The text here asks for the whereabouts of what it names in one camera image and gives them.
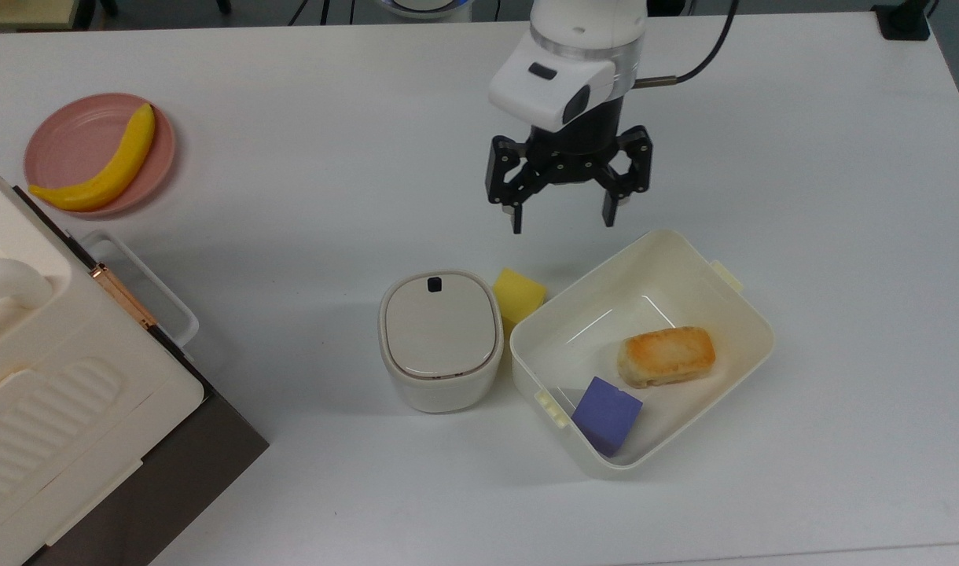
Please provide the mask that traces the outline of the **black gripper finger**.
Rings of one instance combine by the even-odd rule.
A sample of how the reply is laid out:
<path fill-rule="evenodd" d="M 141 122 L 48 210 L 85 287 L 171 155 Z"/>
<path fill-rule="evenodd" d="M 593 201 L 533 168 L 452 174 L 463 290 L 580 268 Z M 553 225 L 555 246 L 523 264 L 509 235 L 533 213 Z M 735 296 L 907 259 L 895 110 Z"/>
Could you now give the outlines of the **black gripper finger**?
<path fill-rule="evenodd" d="M 527 145 L 506 136 L 491 139 L 484 186 L 487 201 L 500 205 L 509 215 L 512 231 L 520 235 L 523 228 L 524 204 L 540 193 L 540 178 L 530 164 L 523 164 Z"/>
<path fill-rule="evenodd" d="M 619 173 L 612 159 L 623 153 L 628 169 Z M 615 225 L 621 201 L 635 193 L 645 193 L 651 186 L 653 143 L 645 126 L 628 129 L 601 151 L 592 154 L 592 178 L 605 191 L 601 216 L 608 228 Z"/>

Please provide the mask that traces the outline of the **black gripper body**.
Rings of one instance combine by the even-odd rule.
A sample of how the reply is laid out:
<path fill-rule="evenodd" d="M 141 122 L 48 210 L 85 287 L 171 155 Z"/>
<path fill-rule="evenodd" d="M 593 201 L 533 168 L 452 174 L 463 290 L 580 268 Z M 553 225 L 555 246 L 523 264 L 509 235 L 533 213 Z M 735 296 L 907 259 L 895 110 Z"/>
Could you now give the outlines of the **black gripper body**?
<path fill-rule="evenodd" d="M 573 184 L 619 178 L 610 161 L 619 151 L 623 102 L 623 97 L 606 101 L 556 132 L 532 126 L 526 140 L 527 181 Z"/>

